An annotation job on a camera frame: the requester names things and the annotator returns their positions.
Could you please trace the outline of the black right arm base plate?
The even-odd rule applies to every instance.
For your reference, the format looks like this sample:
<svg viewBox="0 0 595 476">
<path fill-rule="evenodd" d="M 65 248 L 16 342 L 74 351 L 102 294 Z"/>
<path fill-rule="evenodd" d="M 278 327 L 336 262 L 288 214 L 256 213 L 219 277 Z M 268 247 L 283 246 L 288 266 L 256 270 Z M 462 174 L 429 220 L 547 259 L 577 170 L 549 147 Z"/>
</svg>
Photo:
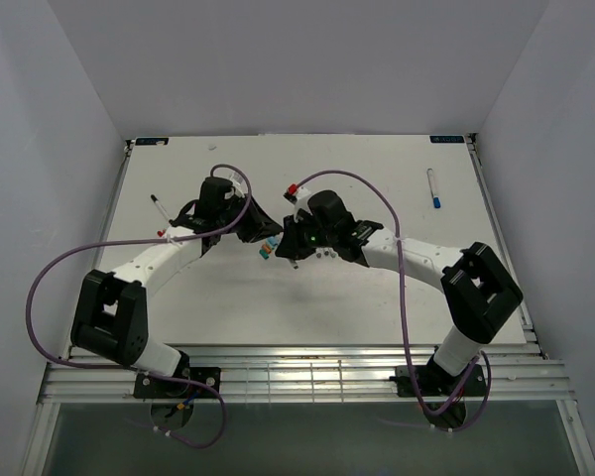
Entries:
<svg viewBox="0 0 595 476">
<path fill-rule="evenodd" d="M 442 370 L 428 369 L 426 365 L 415 366 L 416 381 L 420 394 L 425 397 L 449 397 L 457 388 L 464 373 L 452 377 Z M 389 381 L 396 385 L 399 397 L 414 397 L 412 378 L 407 366 L 397 366 Z M 486 393 L 486 380 L 482 367 L 475 364 L 471 374 L 467 377 L 458 397 L 483 397 Z"/>
</svg>

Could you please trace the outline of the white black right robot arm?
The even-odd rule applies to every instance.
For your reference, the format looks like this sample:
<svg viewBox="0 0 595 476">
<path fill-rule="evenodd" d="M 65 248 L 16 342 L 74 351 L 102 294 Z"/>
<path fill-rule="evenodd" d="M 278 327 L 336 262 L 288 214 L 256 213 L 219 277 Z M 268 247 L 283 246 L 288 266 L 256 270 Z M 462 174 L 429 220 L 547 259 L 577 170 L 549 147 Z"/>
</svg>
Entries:
<svg viewBox="0 0 595 476">
<path fill-rule="evenodd" d="M 470 362 L 520 306 L 524 295 L 488 245 L 465 249 L 400 240 L 383 224 L 357 220 L 332 190 L 312 193 L 291 185 L 285 198 L 295 208 L 284 219 L 276 254 L 304 260 L 321 248 L 366 268 L 402 272 L 445 296 L 452 327 L 414 378 L 425 395 L 447 395 L 459 387 Z"/>
</svg>

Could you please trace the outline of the blue capped whiteboard marker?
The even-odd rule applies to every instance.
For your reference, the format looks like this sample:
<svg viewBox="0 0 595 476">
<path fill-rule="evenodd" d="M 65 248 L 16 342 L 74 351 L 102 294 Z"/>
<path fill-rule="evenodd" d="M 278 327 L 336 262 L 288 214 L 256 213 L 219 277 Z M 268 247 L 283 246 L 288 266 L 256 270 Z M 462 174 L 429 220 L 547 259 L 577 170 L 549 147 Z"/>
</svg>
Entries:
<svg viewBox="0 0 595 476">
<path fill-rule="evenodd" d="M 440 201 L 440 196 L 438 193 L 438 188 L 437 188 L 437 184 L 436 184 L 436 180 L 435 180 L 434 170 L 427 169 L 426 176 L 427 176 L 428 187 L 429 187 L 429 191 L 430 191 L 430 195 L 431 195 L 431 199 L 432 199 L 432 205 L 435 209 L 440 209 L 441 201 Z"/>
</svg>

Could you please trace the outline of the black capped white marker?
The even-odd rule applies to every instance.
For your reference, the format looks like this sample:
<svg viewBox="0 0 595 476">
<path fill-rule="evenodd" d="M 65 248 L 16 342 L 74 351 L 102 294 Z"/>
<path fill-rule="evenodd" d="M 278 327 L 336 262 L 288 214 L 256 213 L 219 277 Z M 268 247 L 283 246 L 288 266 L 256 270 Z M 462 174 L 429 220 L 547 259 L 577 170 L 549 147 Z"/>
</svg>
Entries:
<svg viewBox="0 0 595 476">
<path fill-rule="evenodd" d="M 166 211 L 166 209 L 163 207 L 163 205 L 161 204 L 161 202 L 159 201 L 159 199 L 154 195 L 151 194 L 150 195 L 150 199 L 153 202 L 153 204 L 155 205 L 155 207 L 157 208 L 158 212 L 161 214 L 161 216 L 168 222 L 171 222 L 171 217 L 168 214 L 168 212 Z"/>
</svg>

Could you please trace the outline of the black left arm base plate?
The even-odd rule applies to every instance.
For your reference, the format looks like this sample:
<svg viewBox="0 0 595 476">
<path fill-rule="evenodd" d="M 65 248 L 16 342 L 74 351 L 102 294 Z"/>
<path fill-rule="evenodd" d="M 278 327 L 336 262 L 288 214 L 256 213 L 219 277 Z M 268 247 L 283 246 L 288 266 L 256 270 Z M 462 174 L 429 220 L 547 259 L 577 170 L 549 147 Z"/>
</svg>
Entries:
<svg viewBox="0 0 595 476">
<path fill-rule="evenodd" d="M 179 376 L 180 379 L 186 380 L 186 384 L 140 374 L 135 380 L 132 396 L 142 400 L 184 400 L 198 393 L 197 396 L 201 399 L 212 399 L 213 394 L 200 388 L 198 383 L 218 392 L 221 374 L 220 367 L 190 367 L 183 370 Z"/>
</svg>

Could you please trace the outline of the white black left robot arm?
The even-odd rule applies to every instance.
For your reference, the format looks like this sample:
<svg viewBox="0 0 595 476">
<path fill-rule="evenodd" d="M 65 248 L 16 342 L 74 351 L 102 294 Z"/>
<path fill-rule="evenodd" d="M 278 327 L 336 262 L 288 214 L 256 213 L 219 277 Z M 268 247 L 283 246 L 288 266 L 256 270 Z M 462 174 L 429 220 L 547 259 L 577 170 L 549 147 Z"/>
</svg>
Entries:
<svg viewBox="0 0 595 476">
<path fill-rule="evenodd" d="M 199 197 L 185 204 L 163 230 L 164 241 L 115 269 L 83 279 L 71 344 L 124 368 L 157 374 L 169 396 L 190 384 L 188 358 L 150 335 L 149 300 L 175 275 L 202 258 L 225 234 L 243 243 L 279 235 L 282 226 L 235 179 L 208 177 Z"/>
</svg>

